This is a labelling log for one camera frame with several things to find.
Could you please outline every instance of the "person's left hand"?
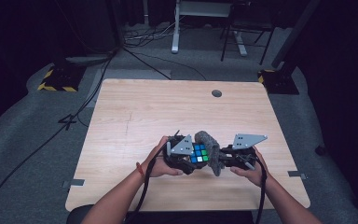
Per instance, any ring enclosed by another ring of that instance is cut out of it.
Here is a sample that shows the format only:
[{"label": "person's left hand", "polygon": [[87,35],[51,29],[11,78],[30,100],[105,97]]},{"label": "person's left hand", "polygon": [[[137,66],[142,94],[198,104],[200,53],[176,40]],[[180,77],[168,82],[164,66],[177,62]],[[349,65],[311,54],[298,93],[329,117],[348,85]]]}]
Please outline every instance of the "person's left hand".
[{"label": "person's left hand", "polygon": [[[153,157],[156,155],[159,149],[163,147],[167,141],[168,141],[168,137],[163,136],[161,140],[159,140],[158,145],[155,146],[153,150],[149,153],[146,160],[142,163],[142,169],[144,170],[144,173],[146,172],[147,165],[150,163],[150,161],[153,159]],[[157,156],[156,163],[153,166],[153,170],[152,173],[150,174],[150,177],[159,177],[162,175],[182,175],[182,174],[183,171],[169,167],[165,163],[164,158]]]}]

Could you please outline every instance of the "gray carpet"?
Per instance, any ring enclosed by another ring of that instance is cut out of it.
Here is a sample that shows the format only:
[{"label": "gray carpet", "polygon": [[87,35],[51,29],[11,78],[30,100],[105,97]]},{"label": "gray carpet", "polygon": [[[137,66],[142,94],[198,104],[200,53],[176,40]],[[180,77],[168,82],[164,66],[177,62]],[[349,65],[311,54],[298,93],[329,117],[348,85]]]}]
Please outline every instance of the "gray carpet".
[{"label": "gray carpet", "polygon": [[[219,40],[220,30],[213,28],[184,30],[178,54],[171,54],[171,36],[129,50],[191,66],[207,80],[257,81],[257,71],[271,68],[270,63],[289,34],[290,30],[276,31],[263,65],[258,64],[261,48],[249,47],[249,55],[241,57],[233,45],[228,46],[225,60],[220,62],[223,40]],[[159,70],[170,70],[172,79],[203,80],[192,68],[138,56]],[[49,65],[41,68],[29,79],[29,94],[0,118],[0,183],[17,164],[60,129],[59,119],[75,114],[86,100],[101,66],[87,69],[79,92],[37,91],[48,68]],[[110,75],[119,69],[150,71],[124,50],[117,54],[108,69]],[[270,95],[269,99],[298,170],[309,177],[304,185],[310,196],[310,211],[324,223],[358,223],[358,210],[351,203],[348,182],[328,155],[320,157],[314,153],[323,143],[318,120],[307,95],[307,83],[298,69],[293,78],[299,95]],[[92,111],[93,108],[88,107],[80,113],[84,123],[90,122]],[[79,122],[72,124],[6,182],[0,190],[0,223],[65,223],[67,189],[61,185],[74,175],[87,129]],[[274,210],[264,211],[262,221],[280,223]]]}]

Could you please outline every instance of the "metal chair leg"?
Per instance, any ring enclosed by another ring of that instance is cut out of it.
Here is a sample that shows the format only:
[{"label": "metal chair leg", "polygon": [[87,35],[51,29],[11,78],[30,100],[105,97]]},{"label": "metal chair leg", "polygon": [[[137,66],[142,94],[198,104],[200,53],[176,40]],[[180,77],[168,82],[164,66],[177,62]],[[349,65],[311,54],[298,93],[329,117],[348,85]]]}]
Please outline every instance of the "metal chair leg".
[{"label": "metal chair leg", "polygon": [[257,43],[257,41],[260,39],[260,37],[264,34],[264,31],[261,32],[261,34],[258,36],[258,38],[255,40],[255,43]]},{"label": "metal chair leg", "polygon": [[225,58],[225,52],[226,52],[226,46],[227,46],[227,40],[228,40],[228,34],[229,34],[229,28],[230,28],[230,25],[227,27],[227,31],[226,31],[225,45],[223,46],[222,57],[220,58],[220,61],[221,61],[221,62],[222,62],[222,61],[223,61],[223,59]]},{"label": "metal chair leg", "polygon": [[223,27],[223,31],[222,31],[222,34],[220,34],[220,39],[222,39],[222,37],[223,37],[223,34],[225,33],[225,30],[226,30],[226,26],[225,27]]},{"label": "metal chair leg", "polygon": [[272,30],[270,31],[268,41],[267,41],[267,45],[266,45],[266,47],[264,49],[263,56],[261,57],[260,65],[263,64],[264,57],[266,56],[267,49],[269,48],[269,42],[271,41],[272,35],[274,34],[274,30],[275,30],[275,28],[272,28]]}]

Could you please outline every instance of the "black cable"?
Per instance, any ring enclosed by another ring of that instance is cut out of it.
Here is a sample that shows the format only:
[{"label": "black cable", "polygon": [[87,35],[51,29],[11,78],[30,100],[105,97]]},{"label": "black cable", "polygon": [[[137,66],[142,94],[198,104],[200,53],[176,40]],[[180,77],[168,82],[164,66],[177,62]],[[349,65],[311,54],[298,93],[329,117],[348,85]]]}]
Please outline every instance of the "black cable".
[{"label": "black cable", "polygon": [[258,213],[255,224],[259,224],[261,220],[261,213],[263,212],[264,200],[266,198],[266,180],[267,180],[267,171],[264,168],[263,162],[259,159],[256,159],[258,164],[261,167],[261,196],[260,196],[260,205],[258,205]]},{"label": "black cable", "polygon": [[67,60],[67,62],[74,66],[89,67],[89,66],[100,64],[100,63],[106,63],[109,60],[109,57],[110,57],[110,55],[106,55],[105,58],[95,59],[95,60],[90,60],[90,61],[85,61],[85,62],[75,62],[75,61],[68,61],[68,60]]},{"label": "black cable", "polygon": [[83,121],[80,119],[80,117],[79,117],[78,114],[77,114],[77,120],[78,120],[83,126],[85,126],[85,127],[87,127],[87,128],[89,127],[89,125],[83,123]]},{"label": "black cable", "polygon": [[165,143],[156,153],[156,155],[153,156],[152,160],[149,162],[149,164],[147,165],[147,169],[146,169],[146,174],[145,174],[145,183],[144,183],[144,189],[142,191],[142,195],[141,198],[139,199],[138,205],[136,206],[135,210],[133,211],[133,213],[131,214],[130,217],[126,218],[125,220],[125,224],[129,224],[132,222],[132,220],[138,215],[139,210],[141,209],[142,203],[144,202],[146,193],[147,193],[147,189],[149,187],[149,179],[150,179],[150,175],[152,173],[153,167],[156,163],[156,157],[159,155],[159,153],[162,151],[162,149],[164,147],[166,147],[167,143]]},{"label": "black cable", "polygon": [[149,58],[155,58],[155,59],[159,59],[159,60],[162,60],[164,62],[168,62],[168,63],[176,63],[176,64],[179,64],[179,65],[182,65],[184,67],[187,67],[187,68],[190,68],[190,69],[193,69],[194,71],[196,71],[198,74],[200,74],[200,76],[203,77],[203,79],[206,81],[206,77],[199,71],[197,70],[196,68],[194,67],[191,67],[191,66],[188,66],[188,65],[185,65],[183,63],[177,63],[177,62],[173,62],[173,61],[170,61],[170,60],[166,60],[166,59],[162,59],[162,58],[159,58],[159,57],[155,57],[155,56],[150,56],[150,55],[147,55],[147,54],[143,54],[143,53],[136,53],[136,52],[133,52],[133,54],[140,54],[140,55],[144,55],[145,57],[149,57]]},{"label": "black cable", "polygon": [[126,40],[126,43],[124,44],[124,46],[127,47],[127,48],[144,47],[144,46],[148,45],[149,43],[151,43],[152,41],[163,39],[163,38],[167,37],[168,35],[172,35],[172,34],[158,35],[158,36],[155,36],[155,34],[150,34],[150,35],[147,35],[147,36],[145,36],[143,38],[140,38],[138,44],[127,43],[128,40]]},{"label": "black cable", "polygon": [[77,112],[71,116],[69,118],[69,120],[63,124],[61,126],[61,128],[55,133],[53,134],[46,142],[44,142],[40,147],[38,147],[36,150],[34,150],[34,152],[32,152],[28,157],[26,157],[22,162],[20,162],[6,177],[5,179],[0,183],[0,189],[5,185],[5,183],[8,181],[8,179],[13,176],[13,174],[19,170],[24,163],[26,163],[31,157],[33,157],[34,154],[36,154],[40,149],[42,149],[45,145],[47,145],[55,136],[57,136],[57,134],[59,134],[69,123],[71,123],[71,121],[77,117],[77,115],[87,106],[87,104],[90,103],[91,99],[94,97],[94,95],[96,94],[97,90],[100,88],[103,77],[104,77],[104,73],[106,72],[106,68],[107,66],[110,64],[110,62],[112,61],[113,57],[116,55],[117,49],[114,50],[114,53],[110,56],[109,61],[105,64],[105,68],[103,70],[103,73],[101,75],[101,79],[97,85],[97,87],[95,88],[93,94],[83,103],[83,105],[77,110]]},{"label": "black cable", "polygon": [[[167,28],[169,28],[170,26],[167,26],[167,27],[163,27],[163,28],[157,28],[156,27],[156,33],[160,33],[160,32],[162,32],[162,31],[164,31],[164,30],[166,30]],[[150,28],[147,28],[147,29],[135,29],[135,30],[126,30],[126,31],[124,31],[125,33],[130,33],[130,37],[137,37],[137,36],[141,36],[140,34],[139,34],[139,32],[141,32],[141,31],[144,31],[144,30],[146,30],[146,32],[144,32],[144,34],[146,34],[147,33],[147,31],[149,31],[150,30]]]},{"label": "black cable", "polygon": [[84,41],[80,38],[80,36],[77,34],[74,26],[71,24],[71,22],[69,22],[68,17],[66,16],[65,12],[63,11],[60,3],[58,3],[57,0],[54,0],[55,4],[57,5],[58,9],[60,10],[61,14],[65,17],[66,22],[68,23],[69,27],[71,28],[72,32],[74,33],[75,37],[77,38],[77,40],[83,45],[83,47],[85,47],[86,49],[89,49],[90,51],[94,52],[94,53],[111,53],[108,51],[98,51],[96,50],[97,48],[91,48],[89,47],[86,43],[84,43]]},{"label": "black cable", "polygon": [[141,37],[141,38],[138,39],[138,41],[139,41],[138,44],[130,44],[130,43],[127,43],[128,40],[126,39],[125,42],[124,42],[124,46],[127,47],[127,48],[143,47],[143,46],[141,46],[141,44],[142,44],[144,41],[146,41],[146,39],[147,39],[148,37],[150,37],[151,35],[154,35],[154,33],[156,32],[156,28],[155,28],[155,31],[154,31],[153,33],[148,34],[147,32],[148,32],[149,30],[150,30],[150,28],[147,29],[147,30],[142,34],[142,36],[144,36],[144,37]]},{"label": "black cable", "polygon": [[132,53],[131,51],[127,50],[126,48],[123,48],[125,51],[127,51],[130,55],[132,55],[133,57],[135,57],[136,59],[138,59],[140,62],[144,63],[145,65],[147,65],[148,67],[150,67],[151,69],[155,70],[156,72],[162,74],[164,77],[166,77],[168,80],[172,80],[170,77],[168,77],[167,75],[163,74],[162,72],[160,72],[157,68],[153,67],[152,65],[146,63],[144,60],[140,59],[138,56],[136,56],[134,53]]}]

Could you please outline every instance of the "hand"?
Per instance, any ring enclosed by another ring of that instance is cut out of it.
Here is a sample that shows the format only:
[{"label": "hand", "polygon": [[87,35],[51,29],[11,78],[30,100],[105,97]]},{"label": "hand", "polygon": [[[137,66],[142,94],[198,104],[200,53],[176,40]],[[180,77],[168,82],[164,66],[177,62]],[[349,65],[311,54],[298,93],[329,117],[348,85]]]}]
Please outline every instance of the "hand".
[{"label": "hand", "polygon": [[[267,178],[269,178],[270,177],[269,169],[267,168],[263,156],[260,154],[260,152],[258,152],[257,148],[255,148],[255,154],[257,155],[258,159],[260,159],[261,163],[263,163],[263,166],[267,172]],[[260,164],[258,164],[258,162],[255,163],[255,170],[243,170],[236,166],[231,166],[229,170],[236,175],[245,176],[246,178],[249,179],[249,181],[254,183],[256,186],[258,187],[261,186],[261,166]]]},{"label": "hand", "polygon": [[[156,155],[156,153],[161,149],[161,147],[164,146],[164,144],[168,141],[167,136],[163,136],[161,140],[159,140],[159,143],[157,146],[153,148],[153,150],[149,153],[146,160],[142,163],[142,169],[144,170],[144,173],[147,169],[147,165],[150,163],[150,161],[153,159],[153,157]],[[156,163],[153,166],[152,173],[150,174],[150,177],[159,177],[162,175],[182,175],[183,171],[178,169],[173,169],[169,167],[165,161],[164,158],[157,156],[156,157]]]}]

